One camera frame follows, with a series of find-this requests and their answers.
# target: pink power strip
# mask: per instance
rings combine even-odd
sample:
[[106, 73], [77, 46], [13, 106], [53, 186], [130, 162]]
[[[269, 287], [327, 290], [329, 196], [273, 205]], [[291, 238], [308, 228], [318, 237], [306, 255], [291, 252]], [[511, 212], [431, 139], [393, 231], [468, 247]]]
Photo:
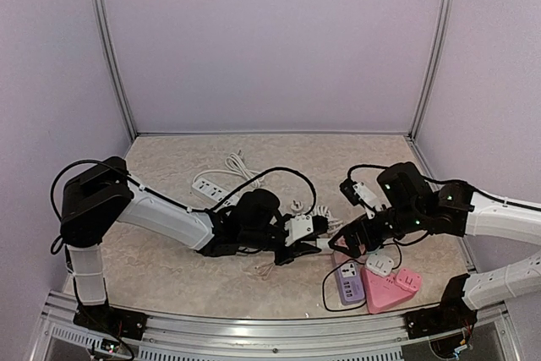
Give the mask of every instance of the pink power strip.
[[372, 315], [385, 312], [407, 302], [421, 288], [423, 278], [417, 273], [402, 268], [398, 274], [377, 276], [365, 267], [361, 270], [366, 302]]

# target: power strip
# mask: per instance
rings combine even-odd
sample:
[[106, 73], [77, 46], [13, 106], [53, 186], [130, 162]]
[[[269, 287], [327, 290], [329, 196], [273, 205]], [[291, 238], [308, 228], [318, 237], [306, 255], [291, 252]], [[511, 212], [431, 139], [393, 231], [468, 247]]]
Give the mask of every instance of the power strip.
[[[205, 179], [203, 177], [197, 178], [197, 180], [192, 183], [192, 192], [194, 194], [201, 198], [202, 200], [209, 200], [211, 203], [218, 203], [223, 198], [229, 195], [229, 192], [225, 190], [224, 188], [220, 188], [215, 183], [212, 183], [208, 179]], [[235, 194], [230, 197], [228, 200], [223, 202], [223, 207], [228, 207], [232, 205], [236, 205], [238, 203], [238, 196]]]

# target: beige marble table surface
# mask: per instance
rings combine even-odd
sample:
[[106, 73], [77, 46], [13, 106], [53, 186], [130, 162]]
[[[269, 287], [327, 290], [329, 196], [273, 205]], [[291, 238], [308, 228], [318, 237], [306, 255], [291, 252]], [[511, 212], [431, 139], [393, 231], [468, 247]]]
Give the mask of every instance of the beige marble table surface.
[[[226, 156], [239, 150], [250, 168], [286, 166], [303, 172], [314, 182], [318, 204], [328, 205], [333, 216], [345, 222], [363, 213], [358, 206], [351, 206], [338, 189], [350, 166], [415, 161], [401, 136], [243, 134], [139, 137], [127, 162], [130, 172], [152, 188], [193, 207], [208, 207], [191, 193], [192, 178], [205, 169], [223, 169]], [[383, 197], [375, 182], [377, 174], [375, 170], [358, 171], [354, 178], [363, 180]], [[223, 174], [206, 177], [229, 190], [243, 181]], [[293, 199], [306, 206], [311, 202], [306, 184], [288, 173], [270, 174], [264, 188], [280, 198], [282, 212], [288, 210]], [[101, 246], [112, 304], [235, 319], [336, 316], [327, 312], [321, 301], [321, 282], [332, 268], [329, 255], [298, 258], [290, 265], [275, 267], [264, 279], [257, 271], [272, 262], [272, 254], [206, 258], [177, 241], [129, 224], [116, 223]], [[397, 260], [395, 247], [384, 250]], [[414, 299], [396, 309], [438, 302], [448, 280], [466, 272], [458, 242], [450, 236], [432, 236], [404, 247], [402, 252], [402, 266], [419, 272], [424, 284]], [[328, 305], [343, 308], [334, 278], [329, 278], [325, 286]], [[71, 283], [66, 289], [72, 291]], [[364, 313], [366, 309], [339, 315]]]

